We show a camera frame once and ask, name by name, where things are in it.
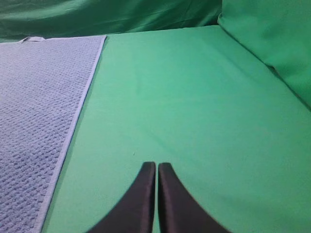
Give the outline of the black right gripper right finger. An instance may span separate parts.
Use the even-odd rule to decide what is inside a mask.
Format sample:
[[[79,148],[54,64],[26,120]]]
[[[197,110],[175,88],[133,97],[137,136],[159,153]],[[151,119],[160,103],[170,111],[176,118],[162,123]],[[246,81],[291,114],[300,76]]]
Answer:
[[[190,195],[170,163],[158,166],[158,219],[162,233],[227,233]]]

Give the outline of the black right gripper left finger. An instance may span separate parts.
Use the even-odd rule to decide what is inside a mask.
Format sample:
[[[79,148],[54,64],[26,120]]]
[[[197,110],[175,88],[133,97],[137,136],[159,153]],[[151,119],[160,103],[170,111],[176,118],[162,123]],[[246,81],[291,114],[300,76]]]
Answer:
[[[156,164],[144,162],[119,202],[89,233],[151,233],[155,211]]]

